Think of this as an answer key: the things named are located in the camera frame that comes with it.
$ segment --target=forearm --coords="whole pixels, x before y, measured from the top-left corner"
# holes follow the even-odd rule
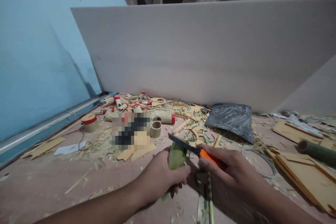
[[[291,199],[273,188],[267,189],[265,194],[256,200],[256,206],[272,223],[320,223]]]
[[[144,206],[136,181],[123,188],[56,213],[37,223],[123,223]]]

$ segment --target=blue wall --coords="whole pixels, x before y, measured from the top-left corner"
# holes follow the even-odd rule
[[[0,0],[0,141],[101,92],[70,7],[125,0]]]

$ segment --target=wall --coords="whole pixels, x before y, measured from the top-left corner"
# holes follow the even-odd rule
[[[0,0],[0,140],[101,92],[70,7],[125,0]]]
[[[275,111],[295,110],[300,114],[336,116],[335,69],[336,55],[284,100]]]

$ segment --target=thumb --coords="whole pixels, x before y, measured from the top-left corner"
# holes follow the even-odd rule
[[[225,184],[230,185],[231,183],[234,182],[234,179],[229,174],[220,169],[215,163],[205,158],[200,158],[199,164],[203,166],[205,169],[207,169],[211,174],[214,174],[221,180],[223,180]]]
[[[179,184],[183,182],[190,174],[190,166],[182,166],[176,170],[172,170],[173,184]]]

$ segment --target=hand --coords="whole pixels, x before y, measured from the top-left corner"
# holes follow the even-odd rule
[[[177,193],[178,187],[182,188],[182,183],[187,184],[190,166],[170,170],[168,167],[169,149],[170,147],[159,152],[134,181],[138,190],[142,192],[144,205],[162,197],[173,185],[176,185],[175,192]]]
[[[197,148],[204,149],[208,154],[222,160],[227,165],[227,168],[223,171],[207,159],[201,158],[199,160],[201,166],[218,176],[226,186],[242,199],[258,203],[265,200],[268,192],[273,191],[272,186],[239,151],[214,148],[205,144],[197,145]]]

